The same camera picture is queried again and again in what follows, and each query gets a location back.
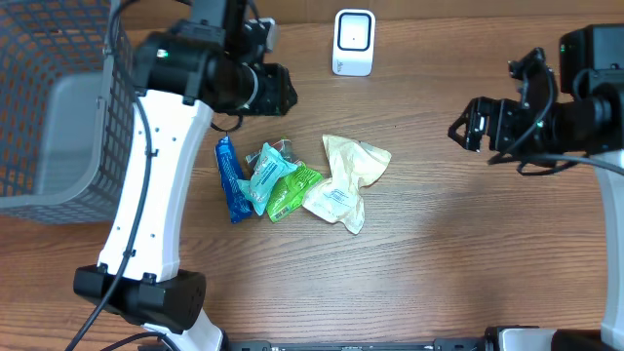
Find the dark blue packet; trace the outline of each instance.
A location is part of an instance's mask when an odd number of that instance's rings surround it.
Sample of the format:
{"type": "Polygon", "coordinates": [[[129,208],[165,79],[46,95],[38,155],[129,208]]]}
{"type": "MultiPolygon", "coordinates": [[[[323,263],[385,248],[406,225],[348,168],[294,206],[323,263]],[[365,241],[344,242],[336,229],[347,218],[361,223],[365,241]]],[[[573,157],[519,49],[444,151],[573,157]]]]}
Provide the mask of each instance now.
{"type": "Polygon", "coordinates": [[[245,195],[238,186],[238,179],[243,177],[243,170],[236,159],[236,150],[230,141],[230,137],[226,136],[219,140],[214,147],[214,155],[216,156],[216,164],[218,172],[221,174],[221,186],[225,191],[227,199],[227,208],[230,211],[230,220],[232,223],[238,223],[241,220],[252,215],[252,204],[250,204],[245,195]]]}

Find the plastic bin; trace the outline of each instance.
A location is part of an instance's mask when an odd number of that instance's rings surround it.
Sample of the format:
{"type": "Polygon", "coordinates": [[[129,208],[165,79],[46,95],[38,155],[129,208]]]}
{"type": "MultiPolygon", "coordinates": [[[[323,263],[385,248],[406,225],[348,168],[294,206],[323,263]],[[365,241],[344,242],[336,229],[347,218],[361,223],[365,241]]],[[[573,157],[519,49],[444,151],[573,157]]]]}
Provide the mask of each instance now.
{"type": "MultiPolygon", "coordinates": [[[[104,40],[117,0],[0,0],[0,215],[114,218],[132,144],[132,87],[104,40]]],[[[117,48],[130,70],[132,49],[117,48]]]]}

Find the green wrapper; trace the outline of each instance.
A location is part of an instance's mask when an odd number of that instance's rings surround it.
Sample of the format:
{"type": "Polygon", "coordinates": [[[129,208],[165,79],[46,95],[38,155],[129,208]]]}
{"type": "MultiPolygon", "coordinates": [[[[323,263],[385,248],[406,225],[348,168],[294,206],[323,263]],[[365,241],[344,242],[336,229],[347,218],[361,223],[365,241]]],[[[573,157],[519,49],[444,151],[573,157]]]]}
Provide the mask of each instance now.
{"type": "Polygon", "coordinates": [[[278,180],[266,206],[271,221],[278,222],[298,209],[308,189],[321,179],[323,176],[320,173],[310,170],[301,163],[296,171],[278,180]]]}

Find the light blue plastic packet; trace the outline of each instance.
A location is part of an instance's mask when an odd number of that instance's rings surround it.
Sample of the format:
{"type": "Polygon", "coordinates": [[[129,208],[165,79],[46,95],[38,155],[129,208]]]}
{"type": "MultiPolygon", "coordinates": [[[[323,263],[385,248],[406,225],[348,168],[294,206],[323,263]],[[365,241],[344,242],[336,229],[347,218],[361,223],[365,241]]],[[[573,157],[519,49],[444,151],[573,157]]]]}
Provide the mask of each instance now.
{"type": "Polygon", "coordinates": [[[225,191],[227,208],[230,211],[230,221],[238,223],[252,215],[253,212],[237,182],[243,178],[243,170],[236,160],[236,150],[234,150],[234,145],[232,145],[229,136],[218,141],[214,147],[214,155],[216,156],[218,172],[221,174],[221,187],[225,191]]]}
{"type": "Polygon", "coordinates": [[[296,168],[296,164],[284,160],[278,150],[265,142],[255,165],[252,180],[239,179],[238,185],[245,198],[252,202],[255,212],[262,215],[277,180],[296,171],[296,168]]]}

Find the wooden tabletop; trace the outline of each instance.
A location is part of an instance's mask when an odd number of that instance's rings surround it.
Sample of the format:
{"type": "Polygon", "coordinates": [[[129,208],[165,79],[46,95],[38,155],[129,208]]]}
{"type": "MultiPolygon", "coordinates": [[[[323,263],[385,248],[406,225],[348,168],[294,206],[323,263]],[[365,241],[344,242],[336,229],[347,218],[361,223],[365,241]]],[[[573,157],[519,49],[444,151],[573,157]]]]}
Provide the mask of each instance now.
{"type": "MultiPolygon", "coordinates": [[[[481,335],[490,325],[597,329],[605,308],[605,227],[590,168],[528,178],[488,167],[447,138],[471,98],[517,98],[506,62],[618,16],[424,19],[377,24],[372,75],[332,75],[332,24],[284,26],[278,61],[299,103],[246,118],[239,157],[288,136],[329,174],[322,134],[390,151],[362,189],[358,236],[305,209],[277,224],[230,224],[215,166],[218,133],[195,163],[181,229],[182,268],[207,276],[204,303],[235,340],[415,341],[481,335]]],[[[135,40],[144,33],[132,33],[135,40]]],[[[217,116],[222,125],[231,117],[217,116]]],[[[93,306],[74,270],[97,262],[109,223],[43,226],[1,218],[0,348],[61,349],[93,306]]],[[[101,348],[140,328],[101,315],[80,344],[101,348]]]]}

